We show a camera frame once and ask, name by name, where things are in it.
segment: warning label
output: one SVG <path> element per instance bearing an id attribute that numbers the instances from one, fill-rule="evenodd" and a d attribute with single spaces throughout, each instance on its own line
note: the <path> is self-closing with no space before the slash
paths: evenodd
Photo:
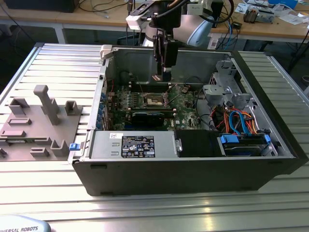
<path id="1" fill-rule="evenodd" d="M 153 136 L 123 136 L 123 158 L 154 158 L 155 141 Z"/>

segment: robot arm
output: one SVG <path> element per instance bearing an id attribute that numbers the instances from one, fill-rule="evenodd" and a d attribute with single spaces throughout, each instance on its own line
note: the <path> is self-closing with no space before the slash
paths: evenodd
<path id="1" fill-rule="evenodd" d="M 187 13 L 198 15 L 210 23 L 221 23 L 227 21 L 234 11 L 232 0 L 230 15 L 221 21 L 214 21 L 212 17 L 206 17 L 205 12 L 211 9 L 212 0 L 152 0 L 146 1 L 137 9 L 132 11 L 126 21 L 132 30 L 143 30 L 149 25 L 156 28 L 153 36 L 154 57 L 157 62 L 157 73 L 153 75 L 154 80 L 168 82 L 171 80 L 171 67 L 176 65 L 178 54 L 178 42 L 175 41 L 174 29 L 181 26 L 182 6 L 187 4 Z M 210 31 L 210 24 L 202 27 Z"/>

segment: blue tab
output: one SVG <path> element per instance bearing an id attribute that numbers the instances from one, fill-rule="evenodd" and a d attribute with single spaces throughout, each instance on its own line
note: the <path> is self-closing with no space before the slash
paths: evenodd
<path id="1" fill-rule="evenodd" d="M 238 137 L 234 134 L 223 134 L 220 137 L 221 143 L 225 144 L 225 143 L 239 143 Z"/>
<path id="2" fill-rule="evenodd" d="M 225 140 L 225 138 L 223 137 L 223 135 L 220 137 L 220 140 L 221 140 L 221 143 L 223 143 L 223 144 L 226 143 L 226 140 Z"/>
<path id="3" fill-rule="evenodd" d="M 271 142 L 270 136 L 268 134 L 266 134 L 264 138 L 268 144 Z"/>
<path id="4" fill-rule="evenodd" d="M 80 151 L 81 150 L 81 145 L 80 144 L 70 144 L 69 146 L 70 151 Z"/>

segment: electronic equipment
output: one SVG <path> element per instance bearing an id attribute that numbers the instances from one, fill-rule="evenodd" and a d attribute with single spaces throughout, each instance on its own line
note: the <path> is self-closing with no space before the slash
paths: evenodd
<path id="1" fill-rule="evenodd" d="M 179 50 L 158 82 L 152 54 L 101 49 L 87 135 L 69 156 L 90 195 L 258 190 L 308 161 L 258 82 L 267 73 L 251 71 L 263 70 L 255 58 L 274 67 L 265 55 Z"/>
<path id="2" fill-rule="evenodd" d="M 274 18 L 275 14 L 271 9 L 250 5 L 243 16 L 243 21 L 246 23 L 272 23 L 274 21 Z"/>
<path id="3" fill-rule="evenodd" d="M 4 0 L 9 9 L 74 12 L 79 0 Z"/>

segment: cable on table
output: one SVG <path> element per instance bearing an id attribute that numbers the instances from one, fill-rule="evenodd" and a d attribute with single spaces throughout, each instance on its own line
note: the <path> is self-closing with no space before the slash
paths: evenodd
<path id="1" fill-rule="evenodd" d="M 119 7 L 119 6 L 124 6 L 124 5 L 127 5 L 127 2 L 126 3 L 123 3 L 123 4 L 119 4 L 119 5 L 116 5 L 116 6 L 113 6 L 113 7 L 110 7 L 110 8 L 107 8 L 107 9 L 103 9 L 103 10 L 87 10 L 87 9 L 84 9 L 82 7 L 82 3 L 84 3 L 86 0 L 83 0 L 79 3 L 78 5 L 78 8 L 80 8 L 81 10 L 83 11 L 86 11 L 86 12 L 101 12 L 101 11 L 107 11 L 107 10 L 110 10 L 110 9 L 113 9 L 113 8 L 116 8 L 116 7 Z"/>

